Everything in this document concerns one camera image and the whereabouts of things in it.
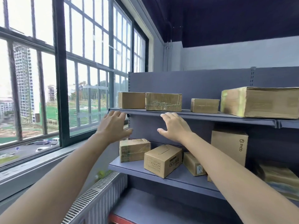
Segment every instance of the radiator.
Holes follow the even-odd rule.
[[[127,175],[112,171],[80,196],[62,224],[107,224],[111,208],[127,188]]]

